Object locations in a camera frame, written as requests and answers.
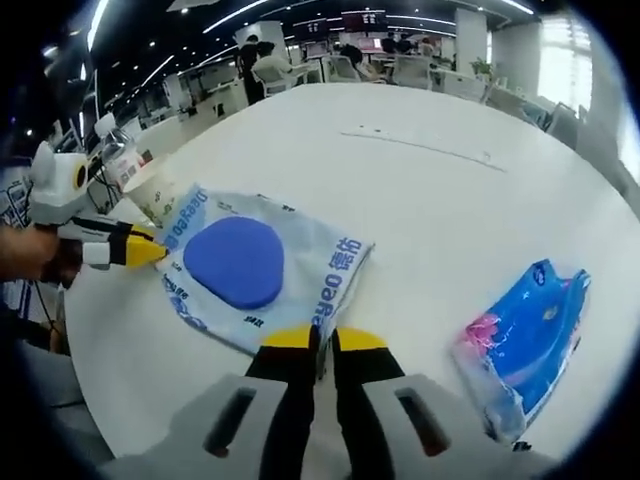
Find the white cup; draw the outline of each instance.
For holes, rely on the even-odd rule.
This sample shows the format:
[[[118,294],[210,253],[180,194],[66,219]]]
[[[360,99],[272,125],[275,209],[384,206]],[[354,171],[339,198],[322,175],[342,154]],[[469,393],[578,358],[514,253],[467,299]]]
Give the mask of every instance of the white cup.
[[[158,228],[163,228],[182,198],[176,183],[163,170],[164,159],[154,159],[129,179],[123,193]]]

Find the potted plant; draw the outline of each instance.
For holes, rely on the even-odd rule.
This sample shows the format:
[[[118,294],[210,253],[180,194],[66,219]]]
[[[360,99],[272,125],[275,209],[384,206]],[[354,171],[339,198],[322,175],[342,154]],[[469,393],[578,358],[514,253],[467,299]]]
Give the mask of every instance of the potted plant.
[[[491,83],[493,80],[493,67],[480,57],[475,62],[471,62],[471,68],[473,68],[476,78],[481,78],[486,83]]]

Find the plastic bag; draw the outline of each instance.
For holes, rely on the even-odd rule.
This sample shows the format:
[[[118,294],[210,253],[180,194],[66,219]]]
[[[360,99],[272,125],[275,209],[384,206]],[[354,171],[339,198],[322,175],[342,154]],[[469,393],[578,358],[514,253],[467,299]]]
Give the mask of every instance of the plastic bag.
[[[516,284],[457,338],[453,357],[489,433],[515,442],[552,393],[580,342],[590,276],[561,279],[549,260]]]

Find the table surface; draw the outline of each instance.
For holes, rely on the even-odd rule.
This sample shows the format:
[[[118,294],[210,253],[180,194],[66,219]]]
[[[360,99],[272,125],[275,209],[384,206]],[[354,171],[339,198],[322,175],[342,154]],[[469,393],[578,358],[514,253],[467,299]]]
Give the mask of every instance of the table surface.
[[[361,127],[441,151],[340,133]],[[503,170],[448,148],[490,152]],[[423,90],[308,85],[230,117],[165,165],[184,187],[260,192],[374,240],[341,322],[381,335],[407,374],[460,396],[449,347],[465,325],[534,261],[589,271],[582,343],[524,436],[542,453],[577,446],[626,372],[639,333],[640,224],[587,162],[524,122]],[[117,456],[160,441],[175,412],[250,364],[184,324],[151,267],[85,269],[66,305],[83,393]]]

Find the human hand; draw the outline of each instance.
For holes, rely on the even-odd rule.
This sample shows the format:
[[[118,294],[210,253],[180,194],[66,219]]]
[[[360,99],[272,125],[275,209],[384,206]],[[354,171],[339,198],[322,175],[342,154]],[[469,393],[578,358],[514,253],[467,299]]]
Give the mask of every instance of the human hand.
[[[0,277],[6,280],[61,283],[69,288],[82,266],[80,243],[61,240],[52,230],[4,227],[0,249]]]

